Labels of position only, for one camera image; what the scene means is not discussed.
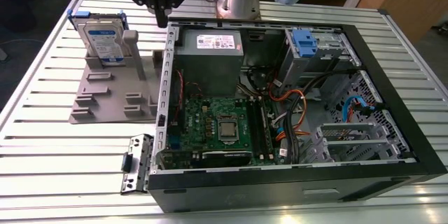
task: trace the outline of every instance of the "blue hard drive label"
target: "blue hard drive label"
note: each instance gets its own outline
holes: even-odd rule
[[[120,38],[114,30],[90,30],[88,36],[91,45],[95,48],[96,54],[102,59],[103,65],[123,65],[124,55],[122,46],[118,43]]]
[[[98,31],[90,31],[90,35],[115,35],[115,31],[104,31],[104,30],[98,30]]]

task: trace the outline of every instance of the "floor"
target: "floor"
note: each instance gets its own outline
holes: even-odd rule
[[[0,110],[22,80],[22,77],[34,61],[40,47],[51,33],[70,0],[35,0],[31,8],[36,19],[36,27],[24,33],[12,33],[0,26],[0,48],[10,55],[8,60],[0,63]],[[431,30],[416,48],[424,56],[442,82],[448,86],[448,36],[440,36]]]

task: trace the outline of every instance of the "ram slot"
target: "ram slot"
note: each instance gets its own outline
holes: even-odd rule
[[[263,127],[262,106],[259,101],[247,102],[248,124],[251,131],[251,141],[255,156],[268,157],[267,135]]]
[[[270,156],[270,159],[274,159],[274,154],[272,154],[272,143],[271,143],[271,132],[270,132],[270,123],[268,123],[268,115],[266,113],[266,103],[264,103],[264,100],[260,99],[260,111],[262,111],[262,115],[263,115],[263,136],[264,136],[264,144],[267,146],[267,149],[266,149],[266,154]]]

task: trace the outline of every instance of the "green motherboard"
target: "green motherboard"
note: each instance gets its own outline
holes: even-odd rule
[[[250,153],[244,166],[276,163],[263,101],[190,98],[180,120],[180,133],[170,136],[170,168],[191,168],[190,156],[198,152]]]

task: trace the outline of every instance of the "hard drive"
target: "hard drive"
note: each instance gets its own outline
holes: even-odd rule
[[[76,12],[68,16],[84,42],[90,56],[98,56],[104,66],[123,66],[130,50],[123,43],[128,29],[126,14],[91,14]]]

